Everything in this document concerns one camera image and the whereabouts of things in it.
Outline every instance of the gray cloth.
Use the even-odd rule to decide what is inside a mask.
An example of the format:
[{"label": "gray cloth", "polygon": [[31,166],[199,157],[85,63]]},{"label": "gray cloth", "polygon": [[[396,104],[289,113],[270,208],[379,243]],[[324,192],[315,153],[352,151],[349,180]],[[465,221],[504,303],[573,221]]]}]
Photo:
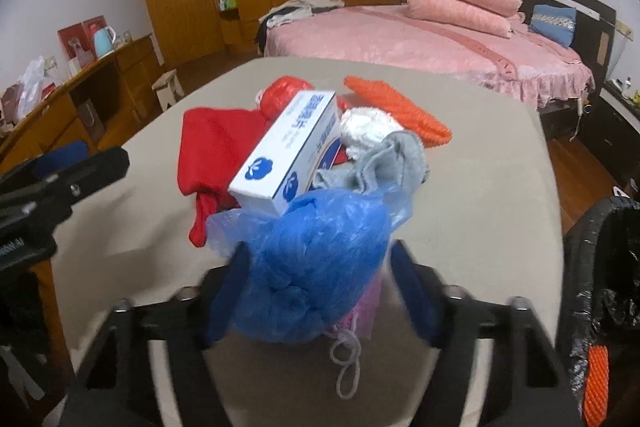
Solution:
[{"label": "gray cloth", "polygon": [[420,138],[411,131],[396,131],[355,163],[318,169],[313,186],[347,188],[359,194],[369,194],[379,187],[396,185],[413,194],[428,176],[429,167]]}]

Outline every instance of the headboard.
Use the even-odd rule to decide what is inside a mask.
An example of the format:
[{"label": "headboard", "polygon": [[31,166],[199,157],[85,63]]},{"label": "headboard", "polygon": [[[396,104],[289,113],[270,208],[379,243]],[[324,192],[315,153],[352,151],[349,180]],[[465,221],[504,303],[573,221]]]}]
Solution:
[{"label": "headboard", "polygon": [[597,0],[522,0],[521,12],[531,22],[533,7],[549,4],[556,7],[573,7],[576,15],[575,37],[571,47],[580,55],[583,63],[593,72],[596,94],[606,80],[607,68],[616,31],[616,11]]}]

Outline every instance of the pink bedspread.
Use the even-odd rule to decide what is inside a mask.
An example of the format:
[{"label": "pink bedspread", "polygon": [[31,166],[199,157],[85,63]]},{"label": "pink bedspread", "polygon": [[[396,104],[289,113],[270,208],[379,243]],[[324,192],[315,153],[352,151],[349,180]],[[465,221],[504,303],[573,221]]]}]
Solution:
[{"label": "pink bedspread", "polygon": [[513,19],[514,34],[504,39],[466,28],[429,23],[474,39],[516,67],[516,79],[501,74],[494,60],[451,38],[414,27],[405,6],[339,9],[273,28],[267,57],[335,58],[445,73],[465,82],[502,92],[533,106],[576,98],[594,87],[591,70],[565,49]]}]

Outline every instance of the white box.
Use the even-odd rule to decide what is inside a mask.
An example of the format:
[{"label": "white box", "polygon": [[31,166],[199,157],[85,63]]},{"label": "white box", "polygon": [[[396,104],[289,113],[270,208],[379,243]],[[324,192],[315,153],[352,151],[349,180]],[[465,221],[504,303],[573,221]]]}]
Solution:
[{"label": "white box", "polygon": [[318,168],[331,168],[340,149],[333,91],[300,91],[258,143],[229,193],[246,210],[281,216],[309,190]]}]

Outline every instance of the blue thermos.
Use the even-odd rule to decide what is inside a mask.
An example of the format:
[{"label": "blue thermos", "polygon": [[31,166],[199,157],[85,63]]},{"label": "blue thermos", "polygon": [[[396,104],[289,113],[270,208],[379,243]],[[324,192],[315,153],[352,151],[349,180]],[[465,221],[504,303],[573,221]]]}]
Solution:
[{"label": "blue thermos", "polygon": [[116,38],[116,32],[111,26],[102,28],[94,33],[94,49],[97,58],[104,57],[104,55],[113,51],[113,44]]}]

